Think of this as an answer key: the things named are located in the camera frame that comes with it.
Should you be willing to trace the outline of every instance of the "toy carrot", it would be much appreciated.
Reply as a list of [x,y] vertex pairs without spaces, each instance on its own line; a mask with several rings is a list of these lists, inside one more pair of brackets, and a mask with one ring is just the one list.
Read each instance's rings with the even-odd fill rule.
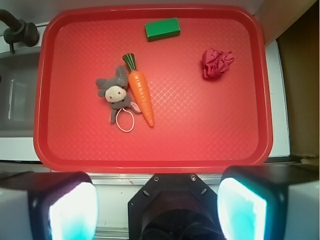
[[154,114],[152,112],[150,93],[145,75],[142,72],[137,71],[135,55],[133,53],[124,55],[122,59],[125,61],[131,72],[128,76],[128,82],[136,103],[150,127],[153,127],[155,124]]

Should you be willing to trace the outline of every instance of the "plush bunny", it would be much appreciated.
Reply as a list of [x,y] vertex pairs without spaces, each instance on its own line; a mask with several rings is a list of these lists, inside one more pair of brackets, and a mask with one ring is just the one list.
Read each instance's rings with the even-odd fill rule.
[[95,84],[100,88],[98,96],[105,98],[112,110],[110,123],[116,122],[117,112],[124,108],[131,108],[134,113],[140,114],[138,104],[132,101],[126,90],[128,89],[128,76],[124,66],[120,65],[115,70],[115,77],[111,79],[99,78]]

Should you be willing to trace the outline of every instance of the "crumpled tissue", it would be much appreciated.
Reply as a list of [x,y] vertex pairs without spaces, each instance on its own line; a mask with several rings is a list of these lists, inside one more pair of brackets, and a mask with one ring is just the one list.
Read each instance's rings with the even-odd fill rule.
[[203,75],[206,79],[217,78],[230,69],[230,64],[235,60],[231,51],[224,53],[210,48],[202,55]]

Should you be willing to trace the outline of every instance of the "green foam block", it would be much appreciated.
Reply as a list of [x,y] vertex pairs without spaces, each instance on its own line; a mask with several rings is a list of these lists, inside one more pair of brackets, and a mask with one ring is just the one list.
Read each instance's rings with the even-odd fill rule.
[[176,17],[146,23],[144,27],[149,42],[180,35],[180,25]]

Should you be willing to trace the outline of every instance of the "sink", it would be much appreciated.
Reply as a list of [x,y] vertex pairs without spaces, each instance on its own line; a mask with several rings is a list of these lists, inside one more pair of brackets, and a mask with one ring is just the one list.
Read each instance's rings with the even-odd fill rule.
[[40,47],[0,54],[0,137],[32,137]]

